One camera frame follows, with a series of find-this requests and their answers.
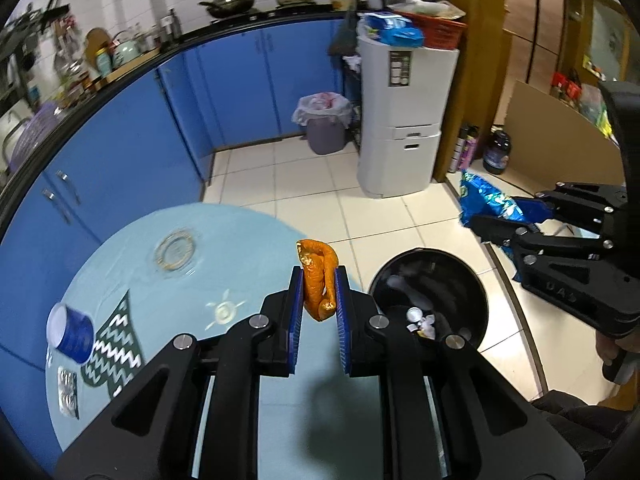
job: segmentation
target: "black trash bin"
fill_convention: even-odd
[[[316,155],[339,152],[347,144],[344,125],[336,116],[309,119],[306,140]]]
[[[405,319],[419,307],[436,315],[436,338],[450,333],[478,348],[489,321],[484,286],[473,269],[452,254],[417,248],[389,260],[376,274],[369,294],[389,318]]]

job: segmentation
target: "gray trash can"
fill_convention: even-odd
[[[303,97],[291,121],[306,128],[309,147],[318,155],[339,152],[346,144],[345,128],[351,122],[351,103],[334,92]]]
[[[339,152],[347,143],[344,125],[335,116],[309,119],[306,140],[316,155]]]

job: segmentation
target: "purple basket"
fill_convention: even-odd
[[[58,126],[57,108],[55,102],[47,101],[26,125],[11,155],[9,168],[12,172],[17,171],[36,146]]]

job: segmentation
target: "orange food item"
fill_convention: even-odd
[[[317,240],[299,240],[298,257],[302,263],[305,308],[316,321],[330,318],[337,306],[335,269],[338,255],[331,246]]]

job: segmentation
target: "dark jar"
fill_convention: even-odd
[[[500,175],[507,168],[510,153],[511,137],[504,130],[495,130],[484,150],[482,165],[489,173]]]

